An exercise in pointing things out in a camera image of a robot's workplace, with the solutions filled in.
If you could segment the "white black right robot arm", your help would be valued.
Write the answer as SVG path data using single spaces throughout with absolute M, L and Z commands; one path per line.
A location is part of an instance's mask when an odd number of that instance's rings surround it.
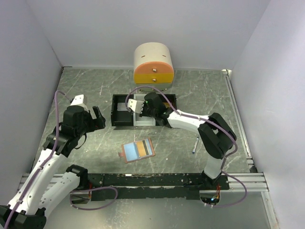
M 214 189 L 218 183 L 226 161 L 226 153 L 234 147 L 237 150 L 237 137 L 227 122 L 218 113 L 212 115 L 194 115 L 177 110 L 173 105 L 163 103 L 157 93 L 144 96 L 144 101 L 134 102 L 132 110 L 139 116 L 154 118 L 168 128 L 177 128 L 199 135 L 209 154 L 202 172 L 202 184 L 206 189 Z

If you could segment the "orange leather card holder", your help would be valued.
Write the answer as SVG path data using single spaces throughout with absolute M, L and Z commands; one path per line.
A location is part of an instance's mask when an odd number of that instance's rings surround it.
M 124 158 L 125 163 L 131 163 L 155 156 L 151 138 L 148 137 L 143 140 L 122 144 L 122 151 L 118 153 L 118 156 Z

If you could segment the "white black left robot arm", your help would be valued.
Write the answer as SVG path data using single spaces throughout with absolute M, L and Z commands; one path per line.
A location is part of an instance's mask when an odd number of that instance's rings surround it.
M 67 168 L 63 178 L 48 189 L 57 169 L 78 141 L 87 133 L 104 129 L 106 120 L 97 106 L 92 117 L 85 105 L 70 105 L 47 136 L 41 155 L 18 193 L 0 207 L 0 223 L 5 229 L 42 229 L 54 208 L 72 191 L 89 187 L 88 170 L 77 165 Z

